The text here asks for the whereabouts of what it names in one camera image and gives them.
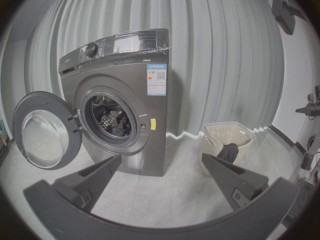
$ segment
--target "white plastic basket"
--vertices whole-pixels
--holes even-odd
[[[233,164],[237,165],[247,153],[256,136],[238,122],[207,123],[204,127],[204,137],[201,145],[198,161],[203,172],[210,176],[208,170],[201,161],[202,153],[218,156],[223,145],[235,143],[239,153]]]

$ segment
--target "tile floor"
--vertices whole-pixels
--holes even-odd
[[[239,166],[269,177],[289,179],[300,157],[270,129],[256,133],[257,139]],[[92,213],[116,222],[142,227],[180,227],[209,221],[232,212],[214,180],[206,176],[197,155],[202,137],[183,135],[166,138],[163,177],[116,172]],[[15,144],[0,169],[0,181],[11,202],[29,226],[42,238],[53,239],[26,203],[22,190],[40,179],[54,179],[93,164],[82,147],[68,166],[46,171],[24,160]],[[277,229],[284,231],[283,226]]]

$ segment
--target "open door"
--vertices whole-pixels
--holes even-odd
[[[24,96],[13,114],[13,138],[34,166],[60,169],[78,154],[82,142],[78,115],[58,96],[35,91]]]

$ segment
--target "door glass window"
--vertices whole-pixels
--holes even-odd
[[[34,110],[23,120],[22,143],[30,162],[42,168],[51,168],[65,154],[69,136],[64,124],[54,114]]]

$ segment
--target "gray washing machine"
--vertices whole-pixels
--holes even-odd
[[[54,170],[72,161],[82,142],[95,163],[121,154],[119,171],[163,176],[168,48],[167,29],[148,29],[102,38],[62,57],[58,72],[65,101],[33,92],[14,112],[13,134],[22,154]],[[51,140],[39,129],[49,131]],[[48,138],[46,153],[57,143],[59,156],[44,158],[31,132]]]

